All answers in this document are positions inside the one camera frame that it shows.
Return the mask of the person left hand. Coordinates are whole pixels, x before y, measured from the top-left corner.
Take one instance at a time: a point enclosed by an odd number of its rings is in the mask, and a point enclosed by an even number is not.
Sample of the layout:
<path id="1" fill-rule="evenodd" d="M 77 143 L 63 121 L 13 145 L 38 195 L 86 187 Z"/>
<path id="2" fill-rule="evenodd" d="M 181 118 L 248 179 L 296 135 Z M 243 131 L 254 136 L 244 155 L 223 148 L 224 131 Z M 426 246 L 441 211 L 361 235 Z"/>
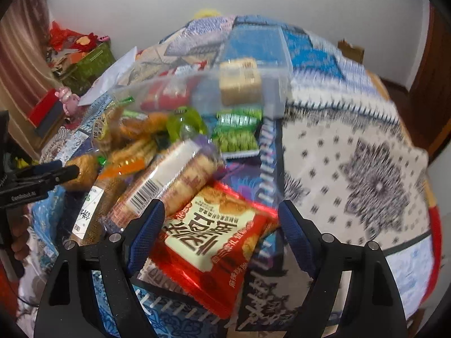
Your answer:
<path id="1" fill-rule="evenodd" d="M 12 251 L 15 259 L 18 261 L 23 261 L 30 253 L 30 247 L 28 246 L 28 240 L 30 238 L 28 232 L 29 225 L 28 218 L 22 215 L 15 219 L 11 226 L 13 237 Z"/>

